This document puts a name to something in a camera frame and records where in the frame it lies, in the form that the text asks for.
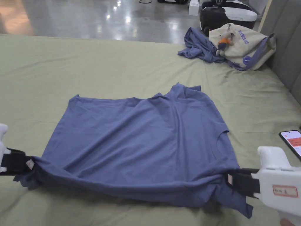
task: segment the gray floor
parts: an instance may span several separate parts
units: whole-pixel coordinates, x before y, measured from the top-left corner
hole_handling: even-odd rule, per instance
[[[0,0],[0,33],[184,43],[187,5],[138,0]]]

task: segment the black and white robot vacuum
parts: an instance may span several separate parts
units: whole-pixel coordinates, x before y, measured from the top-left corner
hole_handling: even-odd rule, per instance
[[[240,1],[211,0],[204,2],[200,9],[200,27],[208,36],[209,31],[233,23],[253,29],[257,13]]]

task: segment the blue t-shirt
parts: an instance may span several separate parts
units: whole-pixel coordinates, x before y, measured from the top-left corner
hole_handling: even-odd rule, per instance
[[[34,169],[15,180],[186,207],[213,199],[250,218],[246,197],[221,176],[239,168],[227,132],[200,86],[178,83],[148,99],[77,95]]]

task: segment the gray upholstered headboard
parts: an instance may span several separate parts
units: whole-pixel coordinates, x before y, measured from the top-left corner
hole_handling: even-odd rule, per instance
[[[301,0],[272,0],[260,32],[275,33],[277,50],[267,64],[301,104]]]

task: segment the smartphone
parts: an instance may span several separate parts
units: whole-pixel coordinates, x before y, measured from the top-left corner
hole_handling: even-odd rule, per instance
[[[298,130],[283,131],[279,136],[301,161],[301,133]]]

